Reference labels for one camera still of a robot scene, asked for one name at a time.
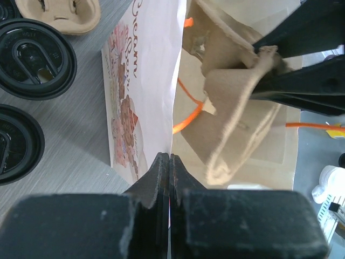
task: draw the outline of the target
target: paper bag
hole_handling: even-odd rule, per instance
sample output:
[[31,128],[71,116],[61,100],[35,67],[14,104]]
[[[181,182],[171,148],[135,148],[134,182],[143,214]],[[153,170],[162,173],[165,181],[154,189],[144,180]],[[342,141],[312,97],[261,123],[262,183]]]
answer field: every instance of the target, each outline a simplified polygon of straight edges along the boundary
[[111,166],[130,184],[171,151],[185,9],[134,0],[102,49]]
[[[232,15],[239,22],[253,27],[262,35],[267,34],[277,26],[299,5],[298,1],[278,1],[279,5],[275,6],[270,4],[271,1],[266,0],[255,1],[255,3],[253,1],[235,0],[215,2],[218,2],[223,10],[228,12],[228,14]],[[297,57],[288,60],[288,62],[289,66],[298,69],[301,67],[302,59],[301,57]],[[197,69],[200,70],[200,62],[196,58],[183,52],[180,78],[188,90],[192,92],[192,95],[197,99],[202,99],[204,96],[202,92],[204,80],[201,72],[196,71]],[[194,104],[188,101],[188,99],[183,96],[183,93],[177,89],[174,119],[180,121],[194,108]],[[287,109],[289,113],[291,113],[291,111],[294,113],[292,120],[299,120],[299,111],[297,109],[284,106],[273,122],[273,126],[268,132],[267,137],[263,140],[261,145],[258,146],[257,151],[252,154],[252,158],[239,169],[233,180],[245,180],[245,182],[251,182],[252,180],[254,183],[260,181],[260,184],[267,185],[271,188],[292,188],[298,139],[296,129],[285,129]],[[287,135],[290,136],[290,142],[288,144],[285,141]],[[199,181],[207,187],[210,187],[205,180],[205,165],[189,145],[185,143],[181,135],[174,136],[173,152],[180,155],[187,169]],[[259,171],[260,177],[256,177],[256,175],[258,175],[256,174],[257,171]]]

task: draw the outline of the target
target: orange strap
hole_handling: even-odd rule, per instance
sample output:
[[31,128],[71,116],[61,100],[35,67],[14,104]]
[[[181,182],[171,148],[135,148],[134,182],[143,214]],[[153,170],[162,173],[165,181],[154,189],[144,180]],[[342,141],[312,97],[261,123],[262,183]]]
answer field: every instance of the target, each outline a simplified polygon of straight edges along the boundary
[[[193,18],[189,18],[186,19],[184,21],[184,27],[192,27],[194,25],[194,20]],[[181,82],[181,80],[178,78],[177,79],[178,84],[180,85],[180,87],[182,88],[182,90],[186,93],[186,95],[193,101],[195,102],[198,106],[196,107],[196,109],[181,123],[175,125],[172,128],[172,133],[178,133],[181,130],[183,130],[184,128],[186,128],[202,111],[204,103],[202,101],[196,100],[187,90],[187,88],[185,88],[185,86],[183,85],[183,83]]]
[[318,128],[320,130],[332,130],[332,131],[345,131],[345,128],[324,124],[314,124],[314,123],[303,123],[303,122],[288,122],[285,124],[287,128],[290,127],[308,127],[308,128]]

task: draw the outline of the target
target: bag handle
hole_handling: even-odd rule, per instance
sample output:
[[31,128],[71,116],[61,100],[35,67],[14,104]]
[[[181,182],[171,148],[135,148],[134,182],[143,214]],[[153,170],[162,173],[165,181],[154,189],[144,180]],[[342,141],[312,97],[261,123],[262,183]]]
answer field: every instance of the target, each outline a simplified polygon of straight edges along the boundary
[[[184,27],[191,27],[194,24],[194,20],[193,18],[189,18],[186,19],[184,21]],[[185,88],[184,84],[182,83],[182,81],[178,78],[177,79],[178,84],[180,85],[180,87],[182,88],[182,90],[185,92],[185,94],[193,101],[195,102],[198,106],[196,107],[196,109],[185,119],[183,120],[181,123],[176,124],[173,128],[172,128],[172,133],[178,133],[181,130],[183,130],[184,128],[186,128],[202,111],[203,107],[204,107],[204,103],[202,101],[199,101],[197,99],[195,99],[187,90],[187,88]]]

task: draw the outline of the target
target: white paper bag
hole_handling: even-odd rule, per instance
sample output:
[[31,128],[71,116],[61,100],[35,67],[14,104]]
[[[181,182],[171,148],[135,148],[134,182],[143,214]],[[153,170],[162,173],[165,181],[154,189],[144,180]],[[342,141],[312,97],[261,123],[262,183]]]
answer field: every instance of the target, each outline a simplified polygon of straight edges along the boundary
[[111,166],[133,184],[170,153],[186,0],[133,0],[102,49]]

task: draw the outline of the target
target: gray laminate surface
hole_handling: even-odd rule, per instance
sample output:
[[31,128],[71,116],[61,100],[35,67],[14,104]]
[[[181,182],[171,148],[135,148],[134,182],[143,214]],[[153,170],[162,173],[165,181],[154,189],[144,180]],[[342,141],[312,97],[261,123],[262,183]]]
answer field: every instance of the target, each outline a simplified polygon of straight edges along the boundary
[[86,36],[68,36],[78,59],[72,87],[49,101],[28,101],[0,89],[0,103],[27,111],[46,139],[43,158],[27,177],[0,186],[0,222],[24,195],[122,193],[128,184],[110,168],[100,50],[131,0],[100,0],[102,19]]
[[[301,121],[333,125],[344,123],[345,117],[327,117],[303,111]],[[307,197],[318,213],[321,205],[313,201],[312,190],[319,184],[320,174],[325,166],[339,166],[339,157],[345,153],[345,140],[332,139],[326,131],[314,128],[299,128],[298,138],[298,158],[293,189]]]

